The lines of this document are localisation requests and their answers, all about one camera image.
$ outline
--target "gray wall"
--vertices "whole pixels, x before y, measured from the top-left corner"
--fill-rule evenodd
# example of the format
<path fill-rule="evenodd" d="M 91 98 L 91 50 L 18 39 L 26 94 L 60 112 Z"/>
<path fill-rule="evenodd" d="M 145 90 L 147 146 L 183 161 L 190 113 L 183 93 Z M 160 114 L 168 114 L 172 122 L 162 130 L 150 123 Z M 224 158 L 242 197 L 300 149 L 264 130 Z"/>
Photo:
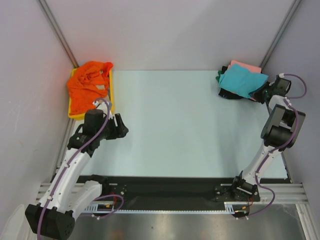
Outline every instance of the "gray wall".
<path fill-rule="evenodd" d="M 287 154 L 289 171 L 295 182 L 303 182 L 314 216 L 320 223 L 320 1 L 305 0 L 275 49 L 264 72 L 269 76 L 293 73 L 305 79 L 308 93 L 292 100 L 306 113 L 296 144 Z M 303 85 L 292 78 L 290 96 L 303 92 Z"/>
<path fill-rule="evenodd" d="M 66 128 L 72 66 L 36 0 L 0 7 L 0 234 L 50 178 Z"/>
<path fill-rule="evenodd" d="M 293 0 L 47 2 L 80 65 L 217 70 L 230 59 L 259 65 Z"/>

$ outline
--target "yellow tray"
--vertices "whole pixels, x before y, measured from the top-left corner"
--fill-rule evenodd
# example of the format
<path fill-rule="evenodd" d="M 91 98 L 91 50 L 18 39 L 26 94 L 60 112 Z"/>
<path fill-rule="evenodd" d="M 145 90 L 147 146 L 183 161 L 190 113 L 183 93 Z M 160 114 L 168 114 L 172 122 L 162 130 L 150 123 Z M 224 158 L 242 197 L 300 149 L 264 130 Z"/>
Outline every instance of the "yellow tray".
<path fill-rule="evenodd" d="M 73 76 L 75 74 L 75 72 L 77 71 L 76 68 L 72 69 L 71 72 L 71 76 Z M 110 70 L 109 72 L 109 99 L 112 103 L 112 107 L 111 107 L 111 112 L 114 113 L 114 109 L 115 109 L 115 103 L 114 103 L 114 90 L 113 90 L 113 85 L 112 85 L 112 70 Z M 78 120 L 83 120 L 85 119 L 85 114 L 86 113 L 81 113 L 81 114 L 77 114 L 77 115 L 70 115 L 71 112 L 71 98 L 69 97 L 69 109 L 68 109 L 68 117 L 71 119 L 74 119 L 76 121 Z"/>

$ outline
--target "pink cloth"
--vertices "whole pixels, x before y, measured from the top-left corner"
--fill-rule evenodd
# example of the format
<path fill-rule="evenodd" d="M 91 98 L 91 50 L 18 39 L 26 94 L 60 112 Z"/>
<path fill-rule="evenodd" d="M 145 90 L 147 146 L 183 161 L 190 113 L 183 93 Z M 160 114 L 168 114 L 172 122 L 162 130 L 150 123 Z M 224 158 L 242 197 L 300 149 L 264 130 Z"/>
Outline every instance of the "pink cloth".
<path fill-rule="evenodd" d="M 228 66 L 228 69 L 229 69 L 233 64 L 238 64 L 238 65 L 240 65 L 241 67 L 248 69 L 251 73 L 259 73 L 259 74 L 261 73 L 261 67 L 252 66 L 252 65 L 245 64 L 245 63 L 243 63 L 243 62 L 239 62 L 239 61 L 236 61 L 236 60 L 232 60 L 232 61 L 231 61 L 230 65 Z"/>

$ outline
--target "pile of clothes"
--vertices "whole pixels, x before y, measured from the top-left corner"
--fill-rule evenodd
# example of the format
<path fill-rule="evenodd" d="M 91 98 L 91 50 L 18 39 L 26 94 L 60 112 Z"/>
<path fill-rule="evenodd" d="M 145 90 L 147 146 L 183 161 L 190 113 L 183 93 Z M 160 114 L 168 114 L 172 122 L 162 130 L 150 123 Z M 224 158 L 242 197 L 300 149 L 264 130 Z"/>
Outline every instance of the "pile of clothes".
<path fill-rule="evenodd" d="M 250 99 L 255 101 L 253 93 L 261 88 L 268 76 L 261 73 L 261 68 L 232 60 L 229 66 L 223 66 L 215 78 L 220 92 L 226 99 Z"/>
<path fill-rule="evenodd" d="M 105 98 L 110 92 L 111 62 L 89 61 L 76 69 L 66 86 L 70 96 L 69 115 L 84 114 L 96 108 L 96 98 Z"/>

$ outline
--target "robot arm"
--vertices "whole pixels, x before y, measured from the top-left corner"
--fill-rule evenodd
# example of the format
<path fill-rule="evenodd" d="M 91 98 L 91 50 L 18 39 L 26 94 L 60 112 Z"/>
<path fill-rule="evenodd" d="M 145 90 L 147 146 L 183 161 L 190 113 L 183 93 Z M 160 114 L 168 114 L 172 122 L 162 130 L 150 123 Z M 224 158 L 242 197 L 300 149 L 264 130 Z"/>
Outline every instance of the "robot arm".
<path fill-rule="evenodd" d="M 78 177 L 95 149 L 100 146 L 100 141 L 123 138 L 129 132 L 120 114 L 112 116 L 106 104 L 105 101 L 96 109 L 86 112 L 84 123 L 69 139 L 62 165 L 48 191 L 37 205 L 29 204 L 27 207 L 25 216 L 34 233 L 37 233 L 41 225 L 41 235 L 60 240 L 68 239 L 79 215 L 102 194 L 103 188 L 107 187 L 99 177 L 93 177 L 72 196 Z"/>
<path fill-rule="evenodd" d="M 262 143 L 251 163 L 234 178 L 229 189 L 216 187 L 218 202 L 246 202 L 249 198 L 260 200 L 258 185 L 264 172 L 276 156 L 294 145 L 306 117 L 291 107 L 285 97 L 290 86 L 291 81 L 277 76 L 274 83 L 266 83 L 253 94 L 258 102 L 266 103 L 272 110 L 261 132 Z"/>
<path fill-rule="evenodd" d="M 297 111 L 297 121 L 295 112 L 288 106 L 290 106 L 290 102 L 284 96 L 274 95 L 271 97 L 268 108 L 273 110 L 262 130 L 261 146 L 252 162 L 242 172 L 242 179 L 247 183 L 257 184 L 256 175 L 258 182 L 260 182 L 273 159 L 286 148 L 291 148 L 296 142 L 306 115 Z"/>

